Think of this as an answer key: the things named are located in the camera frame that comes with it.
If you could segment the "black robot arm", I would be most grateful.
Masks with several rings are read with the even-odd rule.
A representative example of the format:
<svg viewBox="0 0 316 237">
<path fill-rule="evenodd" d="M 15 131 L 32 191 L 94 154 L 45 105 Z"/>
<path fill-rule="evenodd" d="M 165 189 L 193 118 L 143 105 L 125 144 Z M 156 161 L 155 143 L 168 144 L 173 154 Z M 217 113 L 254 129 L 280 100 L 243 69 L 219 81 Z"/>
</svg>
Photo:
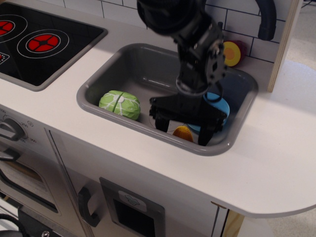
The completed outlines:
<svg viewBox="0 0 316 237">
<path fill-rule="evenodd" d="M 139 0 L 137 10 L 148 28 L 170 36 L 178 47 L 178 93 L 150 99 L 150 115 L 158 130 L 166 132 L 171 120 L 200 127 L 198 144 L 205 146 L 223 127 L 227 114 L 207 102 L 207 92 L 226 75 L 223 34 L 204 10 L 201 0 Z"/>
</svg>

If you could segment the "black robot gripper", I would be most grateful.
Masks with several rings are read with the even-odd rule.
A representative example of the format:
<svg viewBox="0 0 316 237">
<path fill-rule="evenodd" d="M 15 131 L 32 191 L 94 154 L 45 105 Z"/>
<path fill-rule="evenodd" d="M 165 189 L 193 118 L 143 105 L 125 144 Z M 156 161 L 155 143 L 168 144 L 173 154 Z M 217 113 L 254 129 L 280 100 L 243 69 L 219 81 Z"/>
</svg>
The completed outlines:
<svg viewBox="0 0 316 237">
<path fill-rule="evenodd" d="M 156 129 L 167 132 L 170 120 L 200 127 L 198 144 L 206 146 L 214 131 L 222 129 L 227 115 L 209 105 L 203 98 L 186 97 L 177 93 L 171 96 L 150 99 L 150 116 L 155 120 Z"/>
</svg>

